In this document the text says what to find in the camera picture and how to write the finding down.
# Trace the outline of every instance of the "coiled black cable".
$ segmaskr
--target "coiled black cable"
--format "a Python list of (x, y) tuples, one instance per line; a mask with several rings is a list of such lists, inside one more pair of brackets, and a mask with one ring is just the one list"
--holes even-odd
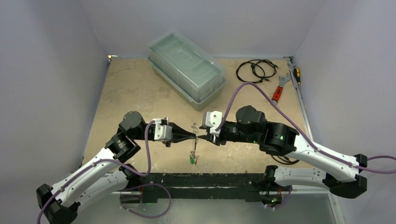
[[(269, 65), (271, 68), (273, 68), (273, 69), (274, 69), (274, 72), (272, 73), (272, 75), (270, 75), (270, 76), (265, 76), (265, 71), (264, 71), (264, 69), (263, 69), (261, 66), (259, 66), (260, 63), (266, 63), (266, 64)], [(254, 82), (254, 81), (246, 81), (246, 80), (243, 80), (243, 79), (238, 75), (239, 69), (242, 68), (242, 66), (244, 66), (245, 64), (250, 64), (250, 67), (252, 68), (252, 73), (253, 73), (253, 75), (256, 76), (257, 78), (260, 78), (259, 81), (255, 81), (255, 82)], [(261, 69), (261, 71), (262, 71), (262, 73), (263, 73), (262, 76), (259, 76), (259, 75), (256, 73), (256, 67), (259, 67), (259, 68)], [(238, 78), (240, 81), (242, 81), (242, 82), (262, 83), (264, 80), (265, 80), (265, 81), (269, 81), (269, 78), (271, 78), (271, 77), (273, 77), (274, 75), (276, 75), (276, 72), (277, 72), (276, 69), (279, 69), (279, 67), (278, 67), (276, 64), (272, 63), (272, 61), (270, 61), (270, 60), (267, 60), (267, 59), (263, 59), (263, 60), (262, 60), (262, 59), (253, 59), (253, 60), (250, 60), (250, 61), (247, 61), (247, 62), (244, 62), (244, 63), (240, 64), (239, 67), (236, 69), (235, 74), (236, 74), (237, 78)]]

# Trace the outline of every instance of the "screwdriver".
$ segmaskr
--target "screwdriver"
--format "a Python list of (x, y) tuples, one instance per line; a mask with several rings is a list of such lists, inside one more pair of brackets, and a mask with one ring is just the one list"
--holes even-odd
[(297, 85), (298, 85), (298, 89), (300, 90), (301, 98), (303, 98), (303, 94), (302, 94), (302, 91), (301, 91), (300, 70), (299, 70), (298, 68), (295, 68), (295, 69), (293, 70), (293, 75), (294, 75), (294, 78), (295, 78), (296, 81), (297, 81)]

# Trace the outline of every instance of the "white wall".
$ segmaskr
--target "white wall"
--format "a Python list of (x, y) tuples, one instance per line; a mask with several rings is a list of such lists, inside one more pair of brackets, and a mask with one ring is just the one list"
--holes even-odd
[(0, 1), (0, 30), (0, 217), (30, 224), (81, 162), (107, 56), (79, 0)]
[(324, 0), (82, 0), (106, 52), (147, 57), (175, 29), (215, 56), (294, 55)]
[[(396, 155), (395, 12), (394, 0), (323, 5), (295, 56), (315, 141), (346, 154)], [(341, 199), (347, 223), (394, 223), (396, 175), (362, 174), (368, 191)]]

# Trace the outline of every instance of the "red wrench handle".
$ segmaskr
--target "red wrench handle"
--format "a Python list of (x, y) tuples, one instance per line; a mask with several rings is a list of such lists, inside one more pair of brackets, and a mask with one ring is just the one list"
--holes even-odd
[(283, 87), (278, 86), (276, 91), (274, 92), (274, 95), (272, 96), (272, 100), (275, 102), (278, 102), (279, 98), (281, 97)]

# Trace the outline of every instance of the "black cable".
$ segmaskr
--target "black cable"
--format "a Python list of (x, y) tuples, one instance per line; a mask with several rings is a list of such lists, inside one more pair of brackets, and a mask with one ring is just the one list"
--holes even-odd
[[(270, 75), (270, 76), (265, 76), (265, 71), (264, 71), (264, 69), (263, 69), (261, 66), (259, 66), (260, 63), (265, 63), (265, 64), (269, 65), (271, 68), (273, 68), (273, 69), (274, 69), (274, 72), (272, 73), (272, 75)], [(262, 83), (264, 80), (265, 80), (265, 81), (269, 81), (269, 78), (271, 78), (271, 77), (273, 77), (274, 75), (276, 75), (276, 72), (277, 72), (276, 69), (279, 69), (279, 67), (278, 67), (276, 64), (272, 63), (272, 61), (267, 60), (267, 59), (263, 59), (263, 60), (262, 60), (262, 59), (253, 59), (253, 60), (250, 60), (250, 61), (247, 61), (247, 62), (243, 62), (242, 64), (239, 65), (239, 67), (238, 67), (238, 68), (236, 69), (236, 71), (235, 71), (235, 74), (236, 74), (237, 78), (238, 78), (240, 81), (242, 81), (242, 82), (249, 82), (249, 81), (243, 80), (243, 79), (238, 75), (239, 69), (240, 69), (242, 66), (244, 66), (245, 64), (250, 64), (250, 67), (252, 68), (252, 73), (253, 73), (253, 75), (256, 76), (257, 78), (260, 78), (259, 81), (255, 81), (255, 82), (251, 81), (252, 83)], [(259, 76), (259, 75), (256, 73), (256, 67), (259, 67), (259, 68), (261, 69), (261, 71), (262, 71), (262, 73), (263, 73), (262, 76)]]
[(281, 161), (277, 160), (273, 155), (271, 155), (271, 157), (276, 162), (279, 162), (280, 164), (283, 164), (283, 165), (293, 165), (293, 164), (300, 162), (300, 160), (290, 161), (290, 159), (286, 156), (284, 156), (283, 158), (278, 156), (278, 159), (280, 159)]

